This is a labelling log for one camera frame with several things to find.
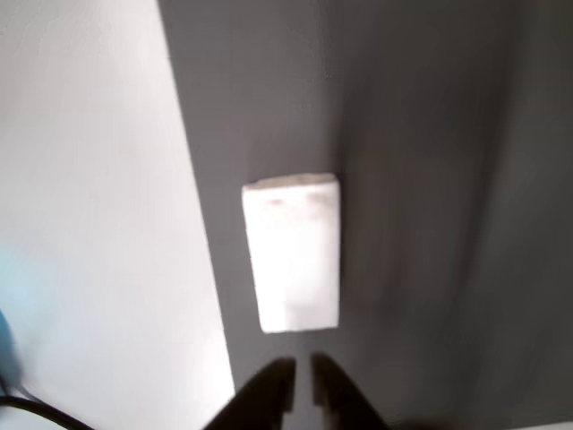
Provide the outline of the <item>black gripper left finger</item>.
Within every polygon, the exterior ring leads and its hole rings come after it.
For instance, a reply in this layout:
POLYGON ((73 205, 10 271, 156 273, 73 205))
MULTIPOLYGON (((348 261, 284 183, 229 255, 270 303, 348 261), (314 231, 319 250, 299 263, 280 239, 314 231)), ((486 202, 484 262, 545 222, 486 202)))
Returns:
POLYGON ((260 369, 205 426, 217 429, 281 429, 293 409, 296 362, 277 358, 260 369))

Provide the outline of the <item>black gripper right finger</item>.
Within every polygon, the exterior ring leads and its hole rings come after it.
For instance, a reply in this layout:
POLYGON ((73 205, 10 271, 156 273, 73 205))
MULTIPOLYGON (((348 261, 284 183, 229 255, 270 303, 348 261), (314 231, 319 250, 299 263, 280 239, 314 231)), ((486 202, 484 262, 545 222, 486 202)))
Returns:
POLYGON ((326 429, 389 429, 344 369, 330 356, 311 357, 313 402, 326 429))

